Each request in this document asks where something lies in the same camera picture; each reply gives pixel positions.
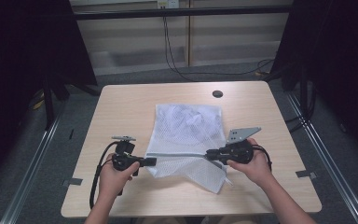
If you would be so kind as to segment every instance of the grommet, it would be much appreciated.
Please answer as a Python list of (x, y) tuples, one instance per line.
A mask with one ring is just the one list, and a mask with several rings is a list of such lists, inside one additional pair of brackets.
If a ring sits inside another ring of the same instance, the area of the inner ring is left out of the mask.
[(214, 92), (212, 92), (212, 96), (214, 96), (215, 98), (220, 98), (223, 96), (223, 92), (222, 91), (214, 91)]

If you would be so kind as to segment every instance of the dark background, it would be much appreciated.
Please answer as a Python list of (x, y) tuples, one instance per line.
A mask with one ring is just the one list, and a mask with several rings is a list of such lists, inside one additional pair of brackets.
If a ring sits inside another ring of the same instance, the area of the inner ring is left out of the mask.
[(301, 69), (358, 140), (358, 1), (295, 1), (272, 72), (292, 90)]
[(76, 21), (56, 19), (71, 13), (69, 1), (0, 0), (0, 161), (45, 77), (96, 84)]

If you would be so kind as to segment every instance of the black cable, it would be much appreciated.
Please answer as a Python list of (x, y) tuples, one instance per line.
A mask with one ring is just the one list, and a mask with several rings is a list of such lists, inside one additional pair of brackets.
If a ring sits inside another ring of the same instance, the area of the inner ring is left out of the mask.
[(267, 151), (260, 145), (252, 145), (252, 148), (253, 148), (253, 150), (259, 150), (259, 151), (264, 152), (264, 155), (266, 155), (266, 158), (267, 158), (268, 167), (269, 167), (270, 171), (272, 172), (272, 161), (271, 161), (271, 158), (269, 157), (269, 154), (267, 153)]
[[(320, 39), (321, 36), (322, 36), (323, 29), (325, 29), (325, 26), (326, 26), (326, 23), (327, 23), (328, 13), (331, 11), (333, 2), (334, 2), (334, 0), (330, 1), (329, 5), (328, 5), (328, 9), (324, 12), (324, 16), (323, 16), (324, 20), (322, 21), (321, 28), (319, 29), (318, 34), (316, 35), (316, 40), (313, 42), (313, 46), (312, 46), (312, 49), (311, 49), (310, 57), (315, 54), (315, 51), (316, 51), (316, 49), (317, 49), (317, 44), (319, 43), (319, 39)], [(315, 97), (314, 94), (316, 94), (316, 93), (314, 93), (314, 92), (315, 92), (315, 88), (314, 88), (314, 85), (312, 84), (312, 96), (311, 96), (311, 102), (310, 102), (310, 103), (311, 103), (311, 111), (309, 112), (308, 117), (307, 117), (307, 118), (304, 118), (304, 119), (305, 119), (304, 121), (301, 121), (299, 124), (297, 124), (296, 127), (292, 128), (292, 129), (290, 130), (290, 133), (295, 132), (295, 131), (298, 130), (301, 126), (307, 124), (307, 123), (310, 121), (310, 117), (311, 117), (312, 114), (313, 114), (314, 103), (315, 103), (315, 102), (314, 102), (315, 99), (312, 99), (312, 98)]]
[(264, 80), (265, 75), (268, 75), (268, 76), (269, 76), (269, 72), (263, 72), (263, 71), (261, 71), (261, 68), (264, 67), (264, 64), (263, 64), (263, 66), (260, 65), (260, 64), (261, 64), (262, 62), (267, 62), (266, 64), (269, 64), (269, 63), (272, 63), (272, 62), (274, 62), (274, 61), (275, 61), (275, 59), (264, 59), (264, 60), (261, 60), (260, 62), (257, 63), (257, 68), (258, 68), (257, 72), (259, 73), (259, 74), (258, 74), (258, 75), (259, 75), (259, 79), (258, 79), (258, 80)]
[(98, 183), (98, 178), (100, 177), (100, 173), (101, 173), (101, 170), (103, 169), (103, 166), (111, 161), (106, 161), (103, 165), (101, 165), (103, 163), (103, 158), (105, 157), (106, 155), (106, 152), (107, 150), (112, 146), (112, 145), (115, 145), (117, 144), (118, 142), (113, 142), (111, 144), (109, 144), (106, 149), (103, 151), (103, 155), (101, 156), (100, 158), (100, 162), (98, 163), (97, 165), (97, 169), (95, 171), (95, 175), (94, 175), (94, 180), (92, 181), (92, 186), (91, 186), (91, 192), (89, 193), (89, 208), (92, 209), (92, 207), (94, 206), (94, 196), (95, 196), (95, 190), (97, 189), (97, 183)]
[[(169, 32), (168, 32), (168, 23), (167, 23), (167, 18), (163, 17), (163, 21), (164, 21), (164, 37), (165, 37), (165, 60), (167, 62), (167, 65), (170, 67), (170, 69), (178, 74), (179, 76), (181, 76), (182, 78), (188, 80), (188, 81), (192, 81), (192, 82), (197, 82), (196, 80), (193, 80), (191, 78), (185, 77), (184, 75), (199, 75), (199, 74), (203, 74), (203, 75), (224, 75), (224, 76), (240, 76), (240, 75), (246, 75), (246, 74), (250, 74), (256, 71), (259, 71), (262, 67), (267, 66), (268, 64), (272, 63), (274, 61), (274, 59), (265, 59), (265, 60), (261, 60), (260, 62), (257, 63), (257, 68), (247, 71), (247, 72), (243, 72), (243, 73), (211, 73), (211, 72), (180, 72), (179, 69), (176, 67), (176, 64), (174, 62), (173, 56), (172, 56), (172, 48), (171, 48), (171, 41), (170, 41), (170, 36), (169, 36)], [(168, 60), (168, 51), (170, 52), (171, 55), (171, 60), (172, 60), (172, 65), (173, 67), (171, 67), (171, 64)]]
[[(295, 131), (297, 131), (298, 129), (300, 129), (303, 125), (307, 124), (310, 119), (312, 118), (312, 115), (315, 111), (315, 104), (316, 104), (316, 88), (315, 85), (312, 83), (312, 93), (311, 93), (311, 97), (310, 97), (310, 105), (308, 106), (308, 117), (307, 118), (302, 118), (303, 120), (301, 120), (295, 127), (293, 127), (292, 129), (289, 130), (290, 133), (293, 133)], [(289, 123), (292, 122), (296, 119), (300, 119), (300, 116), (297, 116), (295, 118), (292, 119), (288, 119), (285, 122)]]

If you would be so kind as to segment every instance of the power cord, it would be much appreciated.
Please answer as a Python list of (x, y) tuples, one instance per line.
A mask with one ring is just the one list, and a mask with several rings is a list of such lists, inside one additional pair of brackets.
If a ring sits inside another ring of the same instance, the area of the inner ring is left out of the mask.
[(98, 165), (97, 165), (97, 169), (95, 171), (95, 175), (94, 175), (94, 180), (92, 181), (92, 187), (91, 187), (91, 192), (89, 194), (89, 208), (92, 209), (92, 207), (94, 206), (94, 195), (95, 195), (95, 190), (97, 189), (97, 183), (98, 183), (98, 178), (100, 177), (100, 173), (101, 173), (101, 170), (103, 169), (103, 166), (111, 161), (106, 161), (104, 164), (103, 164), (103, 158), (105, 157), (106, 155), (106, 152), (107, 150), (112, 146), (112, 145), (116, 145), (117, 143), (119, 143), (118, 141), (116, 142), (113, 142), (111, 144), (109, 144), (106, 149), (104, 150), (103, 152), (103, 155), (101, 156), (100, 158), (100, 162), (98, 162)]
[[(308, 106), (308, 117), (307, 118), (303, 118), (303, 120), (301, 120), (295, 127), (293, 127), (292, 129), (289, 130), (290, 133), (293, 133), (295, 131), (297, 131), (298, 129), (300, 129), (302, 126), (304, 126), (305, 124), (308, 124), (310, 122), (310, 119), (315, 111), (315, 103), (316, 103), (316, 88), (315, 85), (312, 83), (312, 94), (310, 97), (310, 105)], [(288, 119), (285, 122), (289, 123), (292, 122), (296, 119), (300, 119), (301, 117), (295, 117), (292, 119)]]
[(267, 151), (260, 145), (252, 145), (252, 148), (253, 148), (253, 150), (262, 151), (264, 153), (264, 155), (266, 155), (268, 167), (269, 167), (270, 171), (272, 172), (272, 161), (271, 161), (271, 158), (269, 157), (269, 154), (267, 153)]
[[(224, 76), (240, 76), (240, 75), (246, 75), (246, 74), (250, 74), (253, 72), (257, 72), (260, 71), (261, 72), (261, 68), (267, 66), (268, 64), (272, 63), (274, 60), (273, 59), (265, 59), (265, 60), (261, 60), (260, 62), (257, 63), (257, 68), (247, 71), (247, 72), (243, 72), (243, 73), (211, 73), (211, 72), (180, 72), (179, 69), (176, 67), (173, 55), (172, 55), (172, 48), (171, 48), (171, 41), (170, 41), (170, 36), (169, 36), (169, 32), (168, 32), (168, 23), (167, 23), (167, 18), (163, 17), (163, 21), (164, 21), (164, 37), (165, 37), (165, 60), (167, 62), (167, 65), (170, 67), (170, 69), (178, 74), (180, 77), (182, 77), (185, 80), (188, 81), (192, 81), (192, 82), (197, 82), (194, 79), (185, 77), (184, 75), (199, 75), (199, 74), (204, 74), (204, 75), (224, 75)], [(172, 65), (170, 64), (170, 61), (168, 59), (168, 52), (170, 53), (171, 56), (171, 61), (172, 61)]]

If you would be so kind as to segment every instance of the metal frame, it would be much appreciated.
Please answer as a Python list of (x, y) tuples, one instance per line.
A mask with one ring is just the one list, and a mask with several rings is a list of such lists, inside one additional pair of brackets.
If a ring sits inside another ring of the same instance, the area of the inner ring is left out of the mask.
[(351, 189), (351, 186), (348, 184), (344, 175), (339, 171), (338, 167), (336, 166), (336, 163), (334, 162), (333, 158), (330, 156), (330, 153), (328, 152), (322, 139), (319, 137), (319, 134), (313, 128), (313, 125), (310, 122), (310, 120), (306, 122), (306, 119), (303, 117), (303, 114), (301, 113), (300, 102), (292, 93), (288, 94), (288, 98), (290, 103), (292, 104), (293, 109), (298, 115), (299, 120), (303, 123), (304, 130), (307, 133), (308, 137), (310, 138), (310, 141), (315, 147), (322, 162), (324, 163), (327, 172), (330, 174), (331, 178), (333, 179), (333, 182), (335, 183), (339, 193), (341, 194), (342, 199), (350, 209), (354, 219), (356, 220), (356, 223), (358, 223), (358, 197)]
[(43, 158), (45, 157), (46, 152), (48, 151), (48, 146), (53, 138), (55, 131), (57, 130), (58, 124), (62, 117), (63, 110), (65, 108), (66, 102), (63, 102), (60, 108), (60, 111), (52, 123), (49, 130), (45, 131), (43, 138), (39, 144), (39, 147), (34, 154), (34, 157), (31, 161), (30, 166), (28, 167), (27, 172), (24, 175), (24, 178), (21, 181), (19, 188), (16, 191), (13, 199), (7, 207), (7, 210), (4, 213), (4, 216), (1, 219), (1, 224), (14, 224), (16, 223), (21, 209), (25, 204), (25, 200), (27, 199), (28, 193), (31, 190), (31, 186), (34, 183), (36, 178), (37, 171), (39, 170), (40, 164), (42, 163)]
[(291, 10), (292, 10), (292, 6), (167, 8), (167, 9), (145, 9), (145, 10), (127, 10), (127, 11), (75, 12), (74, 15), (62, 15), (62, 16), (71, 17), (71, 18), (75, 17), (75, 19), (78, 21), (86, 21), (86, 20), (129, 19), (129, 18), (150, 18), (150, 17), (288, 13)]

